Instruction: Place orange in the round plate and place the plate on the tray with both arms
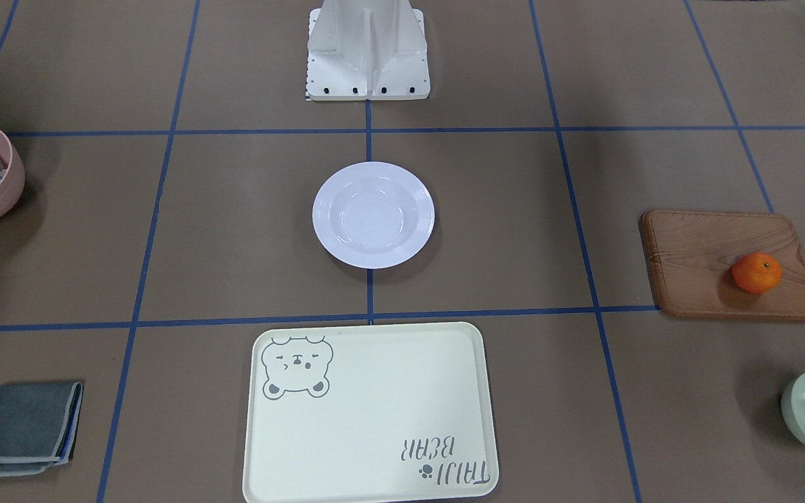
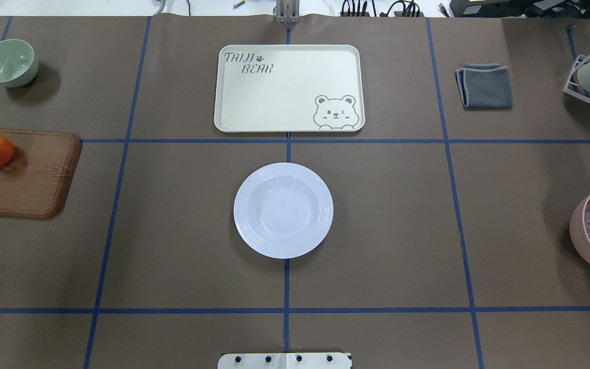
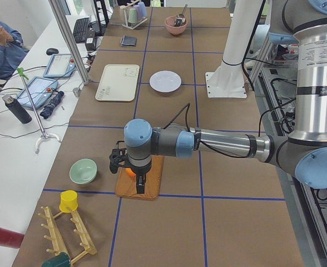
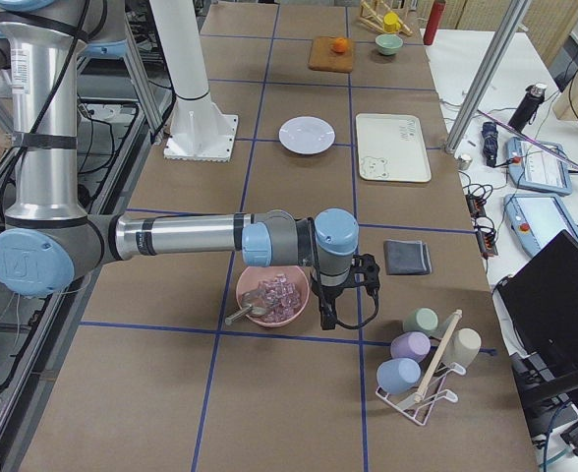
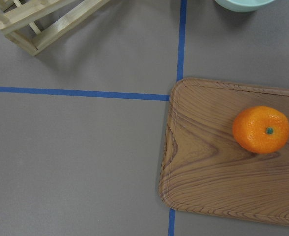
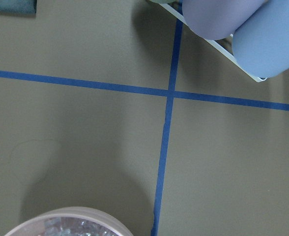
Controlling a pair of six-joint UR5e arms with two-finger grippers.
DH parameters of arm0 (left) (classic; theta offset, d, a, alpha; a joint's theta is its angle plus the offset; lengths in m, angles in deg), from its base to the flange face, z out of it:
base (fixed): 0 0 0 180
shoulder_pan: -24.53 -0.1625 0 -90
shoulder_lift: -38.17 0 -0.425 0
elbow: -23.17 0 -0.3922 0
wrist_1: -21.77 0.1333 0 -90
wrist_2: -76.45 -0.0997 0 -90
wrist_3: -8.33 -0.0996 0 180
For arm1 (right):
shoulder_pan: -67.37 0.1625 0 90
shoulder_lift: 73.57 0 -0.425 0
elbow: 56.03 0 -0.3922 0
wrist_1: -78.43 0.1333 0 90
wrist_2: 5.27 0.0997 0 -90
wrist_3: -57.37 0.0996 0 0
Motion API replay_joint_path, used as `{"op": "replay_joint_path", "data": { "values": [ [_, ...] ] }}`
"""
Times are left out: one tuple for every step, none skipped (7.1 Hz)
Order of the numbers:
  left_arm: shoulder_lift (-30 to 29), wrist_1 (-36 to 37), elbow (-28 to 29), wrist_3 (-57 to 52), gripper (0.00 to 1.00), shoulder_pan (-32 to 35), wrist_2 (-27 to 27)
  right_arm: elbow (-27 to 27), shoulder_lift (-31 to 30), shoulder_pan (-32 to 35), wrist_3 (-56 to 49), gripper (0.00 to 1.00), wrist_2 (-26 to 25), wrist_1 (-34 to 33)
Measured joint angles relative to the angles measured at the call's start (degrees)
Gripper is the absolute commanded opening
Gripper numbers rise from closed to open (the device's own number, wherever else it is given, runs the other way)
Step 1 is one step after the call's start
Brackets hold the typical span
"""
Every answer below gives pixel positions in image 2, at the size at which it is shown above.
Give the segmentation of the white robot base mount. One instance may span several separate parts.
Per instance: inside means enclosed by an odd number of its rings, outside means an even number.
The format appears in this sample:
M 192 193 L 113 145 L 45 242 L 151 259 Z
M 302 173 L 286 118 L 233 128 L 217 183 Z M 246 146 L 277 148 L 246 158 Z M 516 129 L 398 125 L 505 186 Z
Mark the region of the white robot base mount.
M 220 357 L 218 368 L 352 368 L 350 353 L 229 353 Z

